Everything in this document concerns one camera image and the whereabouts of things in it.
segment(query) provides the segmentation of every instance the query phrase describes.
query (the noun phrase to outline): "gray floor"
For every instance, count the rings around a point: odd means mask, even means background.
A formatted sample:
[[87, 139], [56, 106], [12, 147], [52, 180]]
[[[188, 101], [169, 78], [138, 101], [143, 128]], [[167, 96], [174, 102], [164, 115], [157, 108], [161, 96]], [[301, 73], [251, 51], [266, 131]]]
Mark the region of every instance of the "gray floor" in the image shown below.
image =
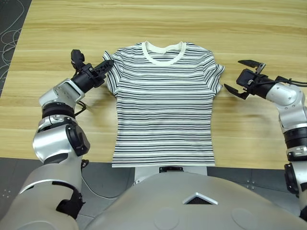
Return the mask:
[[[10, 30], [22, 27], [26, 12], [31, 0], [20, 0], [25, 6], [25, 12]], [[0, 0], [0, 37], [4, 31], [22, 12], [22, 7], [16, 0]], [[13, 39], [12, 34], [3, 37], [4, 42], [9, 43]], [[0, 41], [0, 51], [4, 47]], [[13, 49], [5, 54], [6, 59], [11, 59]], [[4, 62], [0, 58], [0, 67]], [[0, 69], [0, 76], [7, 68]], [[0, 80], [0, 94], [5, 78]], [[0, 219], [7, 212], [14, 197], [18, 194], [28, 174], [41, 163], [33, 160], [0, 158]], [[111, 168], [108, 163], [90, 163], [83, 171], [84, 177], [90, 187], [101, 196], [117, 196], [133, 183], [134, 170]], [[277, 205], [285, 208], [294, 215], [299, 215], [298, 199], [290, 194], [285, 185], [282, 170], [258, 170], [258, 169], [232, 169], [232, 168], [208, 168], [208, 175], [224, 178], [238, 183], [247, 189], [267, 198]], [[83, 197], [86, 201], [78, 215], [77, 222], [80, 229], [99, 213], [112, 204], [112, 200], [99, 198], [83, 184]]]

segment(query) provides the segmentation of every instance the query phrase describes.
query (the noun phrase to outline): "black cable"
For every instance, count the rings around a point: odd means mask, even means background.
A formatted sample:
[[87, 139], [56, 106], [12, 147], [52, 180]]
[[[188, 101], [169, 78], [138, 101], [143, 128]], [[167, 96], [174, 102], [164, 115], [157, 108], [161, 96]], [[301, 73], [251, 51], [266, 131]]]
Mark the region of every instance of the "black cable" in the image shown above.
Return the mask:
[[99, 194], [96, 193], [93, 189], [91, 189], [91, 187], [88, 185], [88, 183], [87, 183], [86, 180], [84, 179], [83, 175], [81, 175], [81, 177], [82, 177], [82, 180], [83, 180], [83, 182], [85, 183], [86, 187], [87, 187], [93, 194], [95, 194], [97, 197], [104, 198], [104, 199], [108, 199], [108, 200], [116, 200], [116, 199], [119, 198], [121, 195], [123, 195], [123, 193], [128, 189], [128, 183], [129, 183], [129, 178], [130, 178], [131, 170], [132, 170], [132, 168], [130, 168], [130, 170], [129, 170], [128, 178], [127, 178], [127, 182], [126, 182], [126, 187], [125, 187], [124, 191], [122, 191], [122, 192], [121, 192], [119, 195], [117, 195], [117, 196], [111, 196], [111, 197], [99, 195]]
[[82, 109], [81, 109], [79, 112], [77, 112], [77, 113], [75, 114], [75, 116], [79, 115], [80, 113], [82, 113], [83, 111], [86, 110], [86, 104], [85, 104], [83, 101], [79, 101], [79, 102], [77, 102], [77, 104], [78, 104], [78, 105], [81, 105], [81, 106], [82, 106]]
[[272, 84], [272, 83], [288, 83], [288, 84], [291, 84], [291, 85], [296, 85], [296, 86], [299, 86], [299, 87], [307, 87], [307, 82], [301, 82], [301, 81], [295, 81], [295, 80], [272, 80], [272, 81], [266, 81], [266, 82], [259, 82], [259, 83], [255, 83], [255, 86], [258, 86], [258, 85], [266, 85], [266, 84]]
[[75, 71], [75, 74], [73, 75], [73, 77], [75, 77], [77, 74], [78, 74], [78, 71], [76, 70], [76, 71]]
[[292, 79], [290, 79], [290, 82], [300, 83], [300, 84], [303, 84], [303, 85], [307, 85], [307, 82], [296, 81], [296, 80], [292, 80]]
[[255, 85], [258, 86], [258, 85], [266, 85], [266, 84], [280, 83], [280, 82], [289, 83], [290, 84], [289, 80], [272, 80], [272, 81], [255, 83]]

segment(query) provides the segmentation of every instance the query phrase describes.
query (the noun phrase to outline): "striped t-shirt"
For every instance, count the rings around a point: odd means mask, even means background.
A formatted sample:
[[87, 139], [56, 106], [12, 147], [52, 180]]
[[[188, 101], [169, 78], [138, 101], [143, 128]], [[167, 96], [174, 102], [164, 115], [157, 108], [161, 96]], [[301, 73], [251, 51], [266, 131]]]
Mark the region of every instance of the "striped t-shirt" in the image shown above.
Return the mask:
[[224, 66], [210, 50], [180, 42], [119, 49], [106, 84], [117, 98], [113, 167], [214, 166], [211, 113]]

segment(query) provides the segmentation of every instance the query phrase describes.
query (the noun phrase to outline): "robotic arm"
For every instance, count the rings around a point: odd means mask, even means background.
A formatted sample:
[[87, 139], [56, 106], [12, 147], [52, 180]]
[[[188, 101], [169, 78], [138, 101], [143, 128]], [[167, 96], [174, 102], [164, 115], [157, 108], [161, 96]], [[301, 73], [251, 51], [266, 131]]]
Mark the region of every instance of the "robotic arm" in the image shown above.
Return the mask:
[[33, 148], [43, 166], [26, 179], [7, 215], [0, 223], [6, 230], [77, 230], [74, 219], [83, 205], [81, 195], [82, 156], [89, 151], [83, 130], [74, 113], [93, 87], [104, 82], [114, 61], [96, 66], [84, 64], [80, 50], [71, 52], [76, 69], [72, 79], [66, 79], [50, 89], [40, 99], [42, 120], [33, 140]]
[[252, 94], [275, 104], [287, 145], [286, 154], [290, 161], [284, 166], [287, 187], [299, 198], [300, 217], [307, 221], [307, 108], [304, 106], [305, 95], [299, 88], [307, 87], [307, 83], [280, 76], [271, 80], [261, 74], [264, 63], [253, 60], [241, 60], [239, 63], [256, 67], [256, 72], [244, 69], [236, 80], [238, 85], [244, 87], [245, 92], [239, 93], [226, 84], [225, 87], [233, 95], [244, 100]]

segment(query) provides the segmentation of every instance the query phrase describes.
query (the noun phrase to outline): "white cable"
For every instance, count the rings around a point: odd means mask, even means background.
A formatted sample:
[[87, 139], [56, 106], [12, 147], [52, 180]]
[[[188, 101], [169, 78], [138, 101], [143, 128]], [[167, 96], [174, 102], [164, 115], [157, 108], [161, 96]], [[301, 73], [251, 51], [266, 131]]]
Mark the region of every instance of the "white cable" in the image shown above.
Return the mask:
[[118, 199], [118, 198], [128, 189], [128, 182], [129, 182], [131, 170], [132, 170], [132, 168], [130, 168], [130, 170], [129, 170], [129, 174], [128, 174], [128, 178], [127, 178], [125, 190], [124, 190], [122, 193], [120, 193], [119, 195], [117, 195], [117, 196], [112, 196], [112, 197], [107, 197], [107, 196], [99, 195], [98, 193], [94, 192], [94, 191], [90, 188], [90, 186], [88, 185], [88, 183], [85, 181], [83, 175], [81, 175], [81, 177], [82, 177], [82, 180], [83, 180], [84, 184], [86, 185], [86, 187], [87, 187], [94, 195], [96, 195], [97, 197], [100, 197], [100, 198], [103, 198], [103, 199], [107, 199], [107, 200], [116, 200], [116, 199]]
[[[16, 33], [19, 33], [19, 35], [20, 35], [20, 31], [21, 31], [21, 28], [20, 29], [18, 29], [18, 30], [10, 30], [10, 31], [8, 31], [21, 17], [22, 17], [22, 15], [24, 14], [24, 11], [25, 11], [25, 8], [24, 8], [24, 5], [23, 5], [23, 3], [20, 1], [20, 0], [16, 0], [17, 2], [19, 2], [20, 4], [21, 4], [21, 6], [22, 6], [22, 8], [23, 8], [23, 11], [21, 12], [21, 14], [16, 18], [16, 20], [9, 26], [9, 27], [7, 27], [4, 31], [2, 31], [1, 33], [0, 33], [0, 41], [1, 42], [3, 42], [4, 44], [5, 44], [5, 46], [3, 47], [3, 50], [2, 51], [0, 51], [0, 53], [1, 53], [1, 59], [2, 59], [2, 61], [4, 62], [4, 65], [3, 66], [1, 66], [0, 67], [0, 69], [2, 69], [2, 68], [4, 68], [4, 67], [9, 67], [10, 66], [10, 63], [11, 63], [11, 61], [12, 60], [7, 60], [6, 58], [5, 58], [5, 53], [7, 53], [8, 51], [10, 51], [10, 50], [12, 50], [12, 49], [15, 49], [15, 47], [16, 47], [16, 42], [17, 42], [17, 40], [15, 40], [15, 36], [16, 36]], [[5, 35], [7, 35], [7, 34], [9, 34], [9, 33], [11, 33], [11, 32], [14, 32], [13, 33], [13, 36], [12, 36], [12, 42], [9, 42], [9, 43], [6, 43], [6, 42], [4, 42], [3, 41], [3, 38], [4, 38], [4, 36]], [[2, 78], [4, 77], [4, 75], [8, 72], [9, 70], [7, 69], [1, 76], [0, 76], [0, 80], [2, 80]]]

